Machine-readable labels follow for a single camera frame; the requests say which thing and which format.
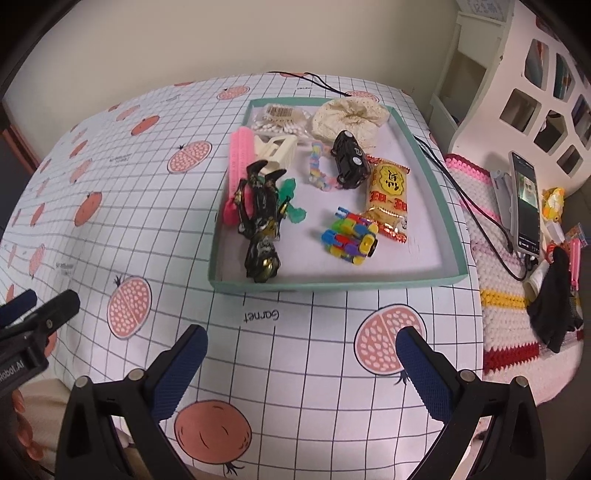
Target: white wall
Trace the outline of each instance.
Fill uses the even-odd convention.
[[[82,0],[33,50],[5,103],[46,155],[80,120],[150,89],[267,70],[361,77],[425,112],[455,0]]]

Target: yellow stripe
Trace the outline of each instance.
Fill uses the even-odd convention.
[[[483,307],[505,307],[508,309],[524,309],[527,305],[525,297],[509,295],[496,290],[481,290],[480,302]]]

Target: black figurine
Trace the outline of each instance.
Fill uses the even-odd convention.
[[[281,266],[273,242],[279,238],[279,225],[287,214],[287,206],[291,200],[287,197],[278,205],[279,192],[275,182],[285,174],[284,168],[268,173],[264,181],[259,178],[259,172],[267,163],[267,160],[258,160],[247,166],[248,178],[240,180],[234,194],[234,203],[240,217],[238,233],[251,241],[244,261],[246,277],[253,278],[257,283],[265,283],[269,278],[275,277]],[[247,184],[253,192],[252,218],[248,217],[244,204],[244,188]]]

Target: green rubber toy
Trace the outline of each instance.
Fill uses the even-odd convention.
[[[291,200],[296,195],[296,180],[286,179],[279,187],[279,205],[289,197]],[[306,211],[303,208],[295,208],[291,202],[287,206],[287,218],[291,223],[300,223],[306,218]]]

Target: tablecloth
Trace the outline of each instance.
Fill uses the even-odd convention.
[[[393,106],[436,147],[400,90],[323,78]],[[242,479],[405,478],[442,425],[400,369],[376,375],[354,343],[362,325],[411,319],[457,369],[482,375],[482,309],[464,214],[436,172],[469,264],[453,286],[214,292],[207,262],[229,134],[251,99],[285,96],[337,95],[278,74],[185,82],[74,126],[16,206],[0,246],[0,288],[8,297],[33,288],[40,301],[78,292],[82,310],[60,329],[50,362],[70,388],[81,375],[101,382],[145,368],[188,325],[203,325],[207,358],[161,423],[187,463]],[[179,152],[188,158],[181,169]]]

